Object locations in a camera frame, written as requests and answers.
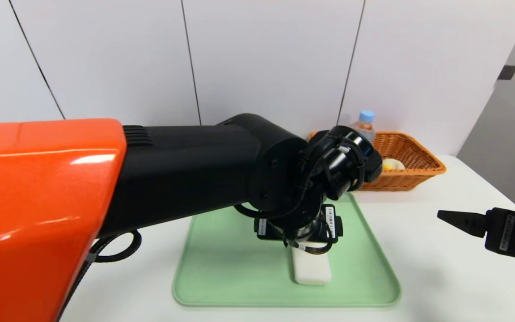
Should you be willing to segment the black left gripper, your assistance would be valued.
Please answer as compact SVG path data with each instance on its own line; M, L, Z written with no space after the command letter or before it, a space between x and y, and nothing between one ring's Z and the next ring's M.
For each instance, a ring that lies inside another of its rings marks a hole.
M303 203L290 212L259 214L254 218L254 232L260 240L282 241L286 246L320 243L329 247L343 236L343 224L333 204Z

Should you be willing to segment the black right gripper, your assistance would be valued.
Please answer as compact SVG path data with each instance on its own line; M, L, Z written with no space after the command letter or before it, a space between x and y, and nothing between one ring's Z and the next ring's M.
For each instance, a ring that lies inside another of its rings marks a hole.
M437 218L466 232L470 236L484 238L485 249L515 258L515 212L493 208L485 214L438 210ZM489 228L486 229L486 218Z

